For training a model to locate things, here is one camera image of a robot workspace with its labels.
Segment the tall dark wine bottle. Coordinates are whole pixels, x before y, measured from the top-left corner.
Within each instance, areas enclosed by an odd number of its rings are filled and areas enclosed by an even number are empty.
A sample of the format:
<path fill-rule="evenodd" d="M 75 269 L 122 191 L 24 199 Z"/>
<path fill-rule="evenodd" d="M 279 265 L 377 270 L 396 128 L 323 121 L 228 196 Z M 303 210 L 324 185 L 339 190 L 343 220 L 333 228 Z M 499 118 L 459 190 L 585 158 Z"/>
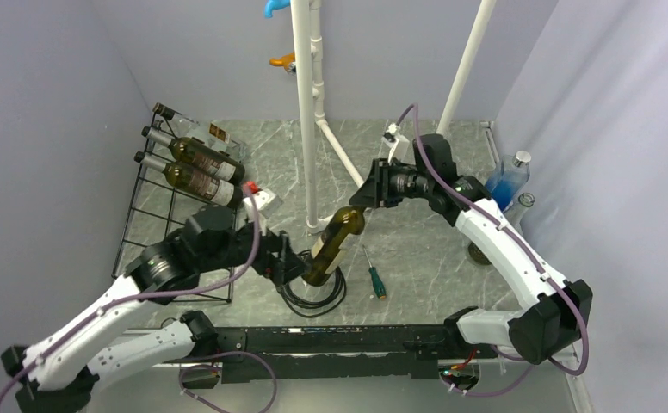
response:
<path fill-rule="evenodd" d="M 365 207 L 343 206 L 332 216 L 311 248 L 311 267 L 301 276 L 311 286 L 321 287 L 343 260 L 350 239 L 365 228 Z"/>

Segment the dark green wine bottle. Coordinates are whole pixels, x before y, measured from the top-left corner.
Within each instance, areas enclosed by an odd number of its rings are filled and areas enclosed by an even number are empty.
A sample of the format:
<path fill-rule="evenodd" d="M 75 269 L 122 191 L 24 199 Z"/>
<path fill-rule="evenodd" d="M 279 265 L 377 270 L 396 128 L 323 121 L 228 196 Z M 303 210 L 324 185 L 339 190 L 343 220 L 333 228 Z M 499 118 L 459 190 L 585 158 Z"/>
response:
<path fill-rule="evenodd" d="M 171 156 L 181 163 L 191 165 L 233 185 L 243 183 L 245 167 L 225 153 L 205 146 L 199 139 L 174 138 L 168 133 L 149 126 L 142 128 L 141 135 L 166 147 Z"/>

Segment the blue glass bottle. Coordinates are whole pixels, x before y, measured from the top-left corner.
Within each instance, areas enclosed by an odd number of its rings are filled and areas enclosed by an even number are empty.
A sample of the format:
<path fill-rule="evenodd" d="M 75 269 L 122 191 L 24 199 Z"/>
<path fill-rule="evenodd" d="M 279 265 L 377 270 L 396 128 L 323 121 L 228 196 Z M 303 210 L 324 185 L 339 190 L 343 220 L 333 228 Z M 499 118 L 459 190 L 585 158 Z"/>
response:
<path fill-rule="evenodd" d="M 527 151 L 503 155 L 487 178 L 485 188 L 501 211 L 506 210 L 529 180 L 531 159 L 531 154 Z"/>

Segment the clear glass liquor bottle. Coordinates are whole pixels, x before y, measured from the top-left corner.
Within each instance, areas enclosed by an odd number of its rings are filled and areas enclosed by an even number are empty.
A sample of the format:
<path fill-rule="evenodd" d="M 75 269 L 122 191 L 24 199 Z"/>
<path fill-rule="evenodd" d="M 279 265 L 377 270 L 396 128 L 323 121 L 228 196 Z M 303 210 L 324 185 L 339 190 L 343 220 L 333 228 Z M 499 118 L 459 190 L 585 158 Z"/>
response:
<path fill-rule="evenodd" d="M 247 145 L 244 142 L 234 138 L 228 131 L 211 121 L 195 120 L 161 102 L 153 106 L 152 112 L 161 116 L 177 137 L 196 138 L 207 147 L 224 152 L 237 161 L 245 160 L 248 155 Z"/>

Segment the small clear glass bottle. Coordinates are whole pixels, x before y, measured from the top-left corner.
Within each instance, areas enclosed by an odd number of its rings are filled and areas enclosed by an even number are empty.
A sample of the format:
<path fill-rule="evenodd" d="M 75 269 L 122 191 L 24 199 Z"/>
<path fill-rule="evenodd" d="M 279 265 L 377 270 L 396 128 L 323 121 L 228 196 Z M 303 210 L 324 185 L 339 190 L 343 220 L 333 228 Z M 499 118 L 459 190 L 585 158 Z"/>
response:
<path fill-rule="evenodd" d="M 504 211 L 504 216 L 517 230 L 522 230 L 522 220 L 529 209 L 535 204 L 535 196 L 529 192 L 521 193 Z"/>

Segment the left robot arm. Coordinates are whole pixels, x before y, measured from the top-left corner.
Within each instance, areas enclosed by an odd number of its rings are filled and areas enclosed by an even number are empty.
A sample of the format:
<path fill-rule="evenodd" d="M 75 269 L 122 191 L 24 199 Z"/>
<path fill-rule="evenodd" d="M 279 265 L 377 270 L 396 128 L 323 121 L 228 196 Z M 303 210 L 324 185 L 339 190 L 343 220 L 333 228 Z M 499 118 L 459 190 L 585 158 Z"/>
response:
<path fill-rule="evenodd" d="M 261 230 L 254 221 L 240 228 L 234 213 L 205 206 L 162 241 L 146 247 L 92 305 L 61 330 L 31 346 L 14 345 L 1 356 L 23 412 L 77 412 L 105 385 L 158 363 L 205 361 L 230 354 L 201 311 L 134 340 L 117 338 L 134 322 L 179 295 L 197 294 L 201 275 L 254 269 L 282 287 L 307 272 L 286 232 Z"/>

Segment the dark bottle behind arm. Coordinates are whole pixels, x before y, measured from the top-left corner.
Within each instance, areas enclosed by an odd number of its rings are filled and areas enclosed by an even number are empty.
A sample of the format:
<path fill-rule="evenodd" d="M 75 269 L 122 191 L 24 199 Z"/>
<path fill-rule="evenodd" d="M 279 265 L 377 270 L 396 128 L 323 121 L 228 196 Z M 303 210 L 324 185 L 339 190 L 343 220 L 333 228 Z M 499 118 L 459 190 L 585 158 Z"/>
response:
<path fill-rule="evenodd" d="M 479 265 L 489 266 L 492 263 L 488 257 L 481 251 L 481 249 L 473 242 L 470 242 L 467 246 L 467 253 Z"/>

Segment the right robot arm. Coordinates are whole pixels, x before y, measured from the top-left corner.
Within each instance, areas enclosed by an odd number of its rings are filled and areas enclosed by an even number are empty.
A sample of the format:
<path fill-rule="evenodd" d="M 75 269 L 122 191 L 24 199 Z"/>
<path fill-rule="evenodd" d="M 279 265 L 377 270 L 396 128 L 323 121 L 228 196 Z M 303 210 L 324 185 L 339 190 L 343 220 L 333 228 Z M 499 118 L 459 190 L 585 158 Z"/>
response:
<path fill-rule="evenodd" d="M 460 175 L 448 141 L 426 134 L 413 144 L 415 162 L 373 160 L 368 177 L 350 197 L 354 207 L 390 208 L 404 199 L 426 200 L 430 209 L 473 242 L 502 275 L 520 305 L 517 311 L 467 307 L 449 316 L 443 345 L 463 357 L 476 345 L 514 349 L 533 365 L 581 341 L 589 354 L 587 323 L 593 292 L 584 280 L 568 280 L 547 264 L 502 214 L 474 176 Z"/>

